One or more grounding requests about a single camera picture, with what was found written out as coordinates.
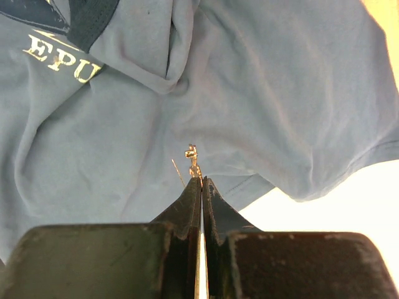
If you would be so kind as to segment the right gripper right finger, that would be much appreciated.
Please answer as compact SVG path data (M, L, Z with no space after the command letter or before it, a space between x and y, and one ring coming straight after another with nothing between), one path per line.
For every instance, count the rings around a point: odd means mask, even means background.
M397 298L383 258L363 234L271 232L203 181L210 298Z

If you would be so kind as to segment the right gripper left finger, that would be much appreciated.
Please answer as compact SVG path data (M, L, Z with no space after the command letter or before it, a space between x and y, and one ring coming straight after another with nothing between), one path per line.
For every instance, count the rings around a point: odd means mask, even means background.
M201 181L152 221L47 225L19 241L2 298L197 298Z

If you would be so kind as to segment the small gold brooch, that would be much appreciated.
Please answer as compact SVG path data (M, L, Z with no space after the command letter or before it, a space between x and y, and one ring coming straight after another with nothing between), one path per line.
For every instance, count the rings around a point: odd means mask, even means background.
M201 187L203 187L203 174L201 171L201 168L198 164L198 150L196 145L194 144L189 144L188 145L188 149L185 150L185 158L190 160L190 166L189 166L189 175L191 176L191 178L199 178L200 183L201 183ZM183 185L183 187L186 187L186 184L183 180L183 177L180 173L180 170L178 169L175 160L171 159L171 162L173 164L174 169L176 170L178 177Z

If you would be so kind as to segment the navy blue printed t-shirt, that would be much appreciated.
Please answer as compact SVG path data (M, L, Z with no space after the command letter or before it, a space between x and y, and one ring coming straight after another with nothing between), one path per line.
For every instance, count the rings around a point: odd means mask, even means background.
M398 158L385 33L360 1L2 1L1 259L31 228L146 222L184 151L237 209Z

